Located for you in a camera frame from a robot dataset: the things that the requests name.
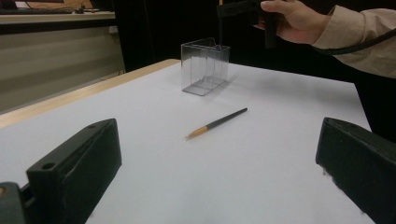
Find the sleeve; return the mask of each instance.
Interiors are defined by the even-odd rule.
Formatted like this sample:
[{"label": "sleeve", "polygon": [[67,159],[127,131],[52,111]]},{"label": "sleeve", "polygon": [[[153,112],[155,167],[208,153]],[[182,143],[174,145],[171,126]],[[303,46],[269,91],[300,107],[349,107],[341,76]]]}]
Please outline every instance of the sleeve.
[{"label": "sleeve", "polygon": [[[384,8],[356,12],[336,6],[326,29],[312,46],[340,49],[374,39],[396,28],[396,11]],[[334,56],[363,72],[396,78],[396,36],[353,53]]]}]

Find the person's arm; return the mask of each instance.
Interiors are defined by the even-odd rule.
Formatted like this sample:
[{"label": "person's arm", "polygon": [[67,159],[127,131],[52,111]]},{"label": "person's arm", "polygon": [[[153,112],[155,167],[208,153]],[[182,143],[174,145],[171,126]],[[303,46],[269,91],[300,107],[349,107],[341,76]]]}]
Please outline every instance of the person's arm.
[{"label": "person's arm", "polygon": [[[396,28],[396,11],[389,9],[370,9],[359,13],[335,7],[329,15],[321,15],[295,0],[265,1],[262,2],[262,9],[284,15],[277,31],[281,38],[319,49],[355,46]],[[301,38],[301,32],[307,37]],[[395,52],[396,36],[368,49],[334,57],[358,70],[396,78]]]}]

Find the transparent box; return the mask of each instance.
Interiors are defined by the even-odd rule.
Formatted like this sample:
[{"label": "transparent box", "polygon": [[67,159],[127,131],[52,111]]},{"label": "transparent box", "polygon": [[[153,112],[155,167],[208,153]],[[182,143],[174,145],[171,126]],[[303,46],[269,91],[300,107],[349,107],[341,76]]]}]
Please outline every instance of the transparent box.
[{"label": "transparent box", "polygon": [[207,95],[227,80],[230,47],[206,38],[181,45],[181,89]]}]

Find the wooden table edge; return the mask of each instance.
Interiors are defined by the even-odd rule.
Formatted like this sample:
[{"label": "wooden table edge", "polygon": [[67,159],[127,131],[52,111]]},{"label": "wooden table edge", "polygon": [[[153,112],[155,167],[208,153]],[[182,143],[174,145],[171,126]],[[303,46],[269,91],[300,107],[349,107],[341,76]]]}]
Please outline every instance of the wooden table edge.
[{"label": "wooden table edge", "polygon": [[113,77],[108,80],[104,80],[90,86],[70,91],[68,93],[49,98],[42,102],[38,102],[33,105],[28,105],[6,114],[0,115],[0,128],[6,127],[8,125],[38,116],[42,113],[51,111],[52,109],[71,104],[80,99],[86,98],[88,96],[94,95],[98,92],[111,89],[113,87],[119,86],[123,83],[129,82],[131,80],[137,79],[139,77],[145,76],[147,74],[153,73],[155,71],[161,70],[165,67],[179,63],[180,60],[169,59],[159,63],[155,63],[132,72],[123,74],[118,77]]}]

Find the tabletop surface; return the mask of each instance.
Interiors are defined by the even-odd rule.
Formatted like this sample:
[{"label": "tabletop surface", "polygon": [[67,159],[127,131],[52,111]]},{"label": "tabletop surface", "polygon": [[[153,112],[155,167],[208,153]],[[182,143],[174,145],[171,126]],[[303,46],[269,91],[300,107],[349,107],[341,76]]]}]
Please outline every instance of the tabletop surface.
[{"label": "tabletop surface", "polygon": [[176,63],[3,127],[0,181],[23,186],[33,163],[115,118],[122,166],[88,223],[374,223],[315,163],[325,117],[369,129],[353,84],[230,64],[202,97],[180,76]]}]

